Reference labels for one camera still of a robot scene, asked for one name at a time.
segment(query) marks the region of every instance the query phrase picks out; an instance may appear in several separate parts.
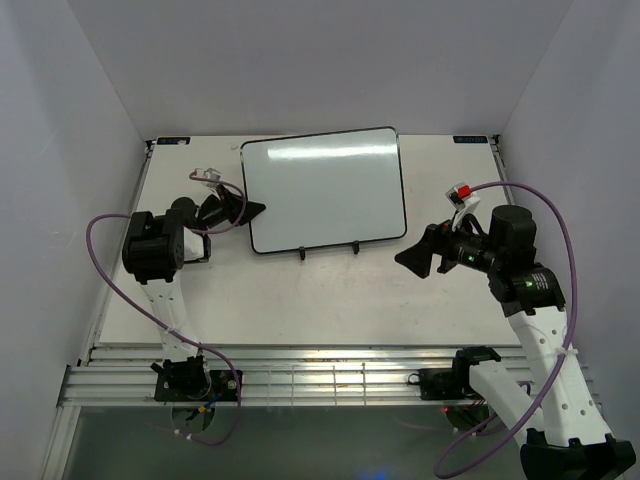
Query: cable tie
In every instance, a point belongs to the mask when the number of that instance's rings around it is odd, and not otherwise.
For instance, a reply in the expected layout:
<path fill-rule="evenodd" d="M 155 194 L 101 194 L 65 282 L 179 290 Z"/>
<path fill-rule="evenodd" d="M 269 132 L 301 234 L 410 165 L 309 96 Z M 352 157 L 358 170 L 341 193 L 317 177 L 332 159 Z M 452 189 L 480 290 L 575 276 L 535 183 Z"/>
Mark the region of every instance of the cable tie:
<path fill-rule="evenodd" d="M 549 353 L 543 353 L 542 355 L 538 355 L 537 357 L 531 357 L 530 361 L 533 362 L 536 360 L 540 360 L 541 358 L 547 358 L 547 357 L 557 357 L 558 355 L 563 355 L 567 357 L 569 355 L 577 355 L 577 354 L 578 354 L 577 348 L 566 349 L 563 347 L 556 347 Z"/>
<path fill-rule="evenodd" d="M 563 347 L 558 347 L 558 348 L 556 348 L 556 353 L 558 355 L 565 355 L 565 356 L 577 355 L 578 354 L 578 349 L 577 348 L 566 349 L 566 348 L 563 348 Z"/>

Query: white table surface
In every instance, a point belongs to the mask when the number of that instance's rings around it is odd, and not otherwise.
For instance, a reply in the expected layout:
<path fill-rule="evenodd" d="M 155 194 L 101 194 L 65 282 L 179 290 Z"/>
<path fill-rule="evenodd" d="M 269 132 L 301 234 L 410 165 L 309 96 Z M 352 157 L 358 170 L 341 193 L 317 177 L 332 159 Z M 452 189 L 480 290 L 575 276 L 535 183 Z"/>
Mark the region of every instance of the white table surface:
<path fill-rule="evenodd" d="M 265 137 L 192 137 L 189 145 L 156 146 L 137 210 L 164 214 L 172 201 L 201 203 L 207 190 L 187 176 L 214 167 L 242 185 L 240 145 Z M 408 233 L 400 240 L 257 255 L 248 227 L 213 236 L 208 264 L 187 265 L 182 287 L 189 319 L 201 342 L 258 346 L 517 345 L 491 296 L 486 276 L 457 267 L 421 280 L 394 255 L 416 243 L 427 224 L 450 218 L 444 193 L 454 184 L 499 179 L 488 144 L 454 144 L 451 136 L 400 136 Z M 491 209 L 506 203 L 502 189 L 481 192 L 476 215 L 488 228 Z M 151 311 L 132 275 L 120 265 L 115 281 Z M 99 342 L 158 345 L 159 332 L 119 297 L 108 300 Z"/>

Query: whiteboard black frame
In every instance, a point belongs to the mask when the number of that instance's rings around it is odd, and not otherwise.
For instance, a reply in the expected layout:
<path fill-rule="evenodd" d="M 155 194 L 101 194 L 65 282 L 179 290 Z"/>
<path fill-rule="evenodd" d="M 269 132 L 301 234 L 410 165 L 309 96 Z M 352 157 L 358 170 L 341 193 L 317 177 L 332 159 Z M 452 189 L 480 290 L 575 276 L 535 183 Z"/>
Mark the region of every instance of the whiteboard black frame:
<path fill-rule="evenodd" d="M 317 246 L 311 246 L 311 247 L 307 247 L 305 245 L 300 245 L 300 247 L 298 247 L 298 248 L 274 250 L 274 251 L 270 251 L 270 252 L 259 252 L 255 248 L 254 239 L 253 239 L 253 227 L 251 225 L 251 222 L 249 222 L 249 236 L 251 238 L 251 249 L 254 251 L 254 253 L 256 253 L 258 255 L 274 255 L 274 254 L 278 254 L 278 253 L 299 252 L 300 249 L 303 249 L 305 252 L 308 252 L 308 251 L 311 251 L 311 250 L 320 250 L 320 249 L 324 249 L 324 248 L 353 246 L 356 242 L 358 243 L 358 245 L 365 245 L 365 244 L 368 244 L 368 243 L 377 243 L 377 242 L 384 242 L 384 241 L 390 241 L 390 240 L 398 240 L 400 238 L 403 238 L 407 234 L 407 231 L 408 231 L 409 227 L 408 227 L 408 224 L 407 224 L 407 206 L 406 206 L 406 200 L 405 200 L 405 195 L 404 195 L 404 178 L 403 178 L 403 173 L 402 173 L 402 159 L 401 159 L 401 155 L 400 155 L 400 136 L 398 134 L 398 131 L 392 126 L 357 128 L 357 129 L 352 129 L 352 130 L 339 130 L 339 131 L 333 131 L 333 132 L 311 133 L 311 134 L 306 134 L 306 135 L 289 135 L 289 136 L 280 137 L 280 138 L 268 138 L 268 139 L 263 139 L 263 140 L 249 140 L 247 142 L 244 142 L 242 145 L 240 145 L 240 165 L 242 167 L 242 182 L 243 182 L 243 186 L 244 186 L 244 193 L 245 193 L 247 199 L 250 199 L 249 191 L 247 190 L 247 177 L 246 177 L 246 172 L 245 172 L 245 169 L 244 169 L 244 157 L 242 155 L 242 151 L 243 151 L 245 145 L 249 145 L 249 144 L 252 144 L 252 143 L 273 142 L 273 141 L 277 141 L 277 140 L 292 140 L 292 139 L 297 139 L 297 138 L 322 137 L 322 136 L 326 136 L 326 135 L 336 135 L 336 134 L 340 134 L 340 133 L 369 132 L 369 131 L 373 131 L 373 130 L 392 130 L 394 132 L 394 134 L 395 134 L 395 137 L 396 137 L 396 148 L 397 148 L 397 154 L 398 154 L 397 155 L 397 157 L 398 157 L 398 171 L 400 173 L 400 193 L 401 193 L 401 197 L 402 197 L 402 217 L 403 217 L 403 222 L 404 222 L 404 231 L 400 235 L 397 235 L 395 237 L 384 237 L 384 238 L 376 238 L 376 239 L 371 239 L 371 240 L 353 240 L 351 242 L 340 242 L 340 243 L 332 243 L 332 244 L 328 244 L 328 245 L 317 245 Z"/>

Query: red component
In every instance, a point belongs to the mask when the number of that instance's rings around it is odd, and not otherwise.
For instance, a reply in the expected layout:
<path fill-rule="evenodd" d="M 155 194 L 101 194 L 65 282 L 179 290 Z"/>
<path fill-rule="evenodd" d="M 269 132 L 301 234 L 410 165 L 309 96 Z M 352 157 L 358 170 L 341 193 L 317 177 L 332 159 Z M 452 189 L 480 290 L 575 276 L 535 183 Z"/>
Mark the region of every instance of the red component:
<path fill-rule="evenodd" d="M 467 198 L 469 195 L 471 195 L 471 187 L 469 185 L 463 185 L 458 188 L 458 196 L 461 200 Z"/>

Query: white wall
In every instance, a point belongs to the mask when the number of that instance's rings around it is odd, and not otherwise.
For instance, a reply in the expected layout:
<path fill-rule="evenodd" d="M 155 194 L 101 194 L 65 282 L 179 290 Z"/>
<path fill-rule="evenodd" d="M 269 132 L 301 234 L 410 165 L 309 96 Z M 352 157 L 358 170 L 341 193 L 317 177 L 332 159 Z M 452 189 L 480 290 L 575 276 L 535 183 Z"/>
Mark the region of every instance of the white wall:
<path fill-rule="evenodd" d="M 640 449 L 640 2 L 575 0 L 503 135 L 508 175 L 549 193 L 566 216 L 580 285 L 576 344 L 617 436 Z M 541 257 L 563 277 L 551 215 Z M 638 468 L 627 478 L 640 478 Z"/>
<path fill-rule="evenodd" d="M 69 0 L 143 138 L 499 133 L 571 0 Z"/>
<path fill-rule="evenodd" d="M 28 480 L 100 285 L 86 223 L 126 209 L 144 145 L 64 0 L 0 1 L 0 65 L 0 477 Z"/>

